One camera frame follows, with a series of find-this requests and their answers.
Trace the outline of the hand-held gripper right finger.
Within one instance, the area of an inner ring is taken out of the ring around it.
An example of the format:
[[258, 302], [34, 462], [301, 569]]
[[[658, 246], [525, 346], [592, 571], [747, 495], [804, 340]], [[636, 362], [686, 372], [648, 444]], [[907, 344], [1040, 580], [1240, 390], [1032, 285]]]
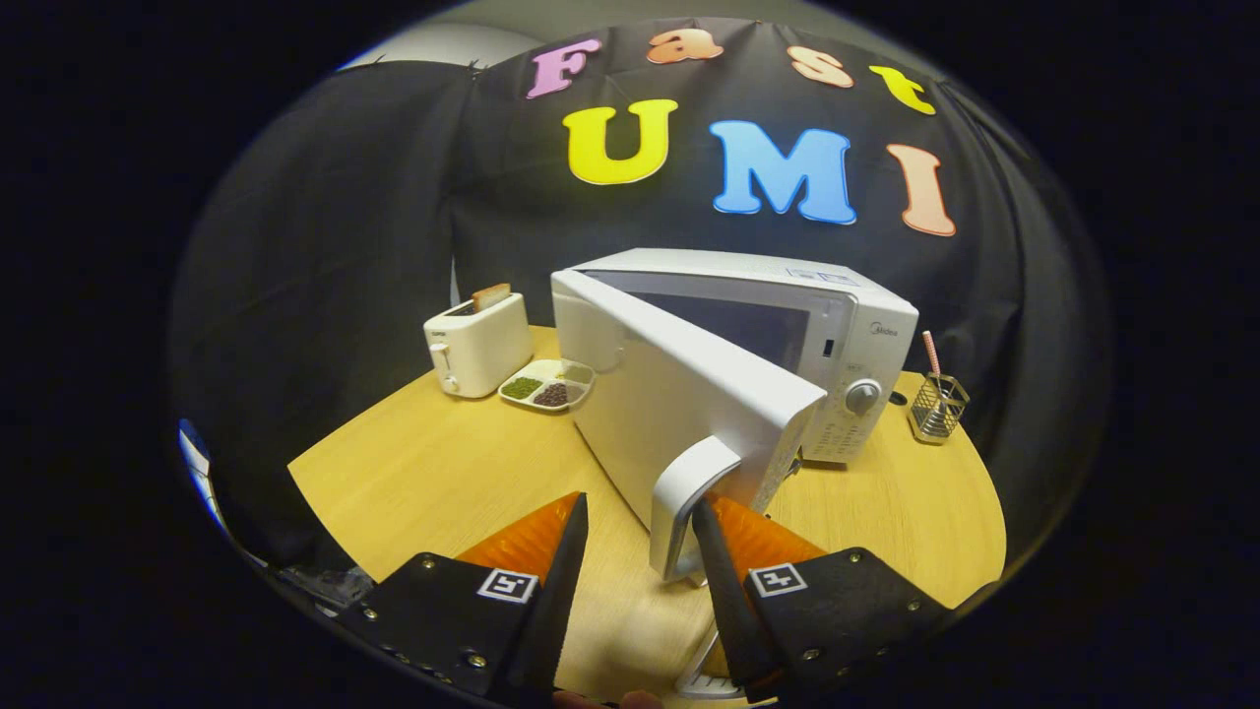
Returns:
[[823, 552], [724, 495], [702, 497], [690, 523], [730, 678], [750, 703], [819, 705], [951, 620], [868, 548]]

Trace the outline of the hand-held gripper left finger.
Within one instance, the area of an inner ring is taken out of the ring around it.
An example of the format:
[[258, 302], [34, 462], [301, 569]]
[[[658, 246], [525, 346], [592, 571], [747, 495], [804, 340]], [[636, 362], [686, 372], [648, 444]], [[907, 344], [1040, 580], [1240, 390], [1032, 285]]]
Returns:
[[462, 708], [548, 708], [583, 564], [562, 495], [457, 557], [420, 552], [341, 611], [341, 633]]

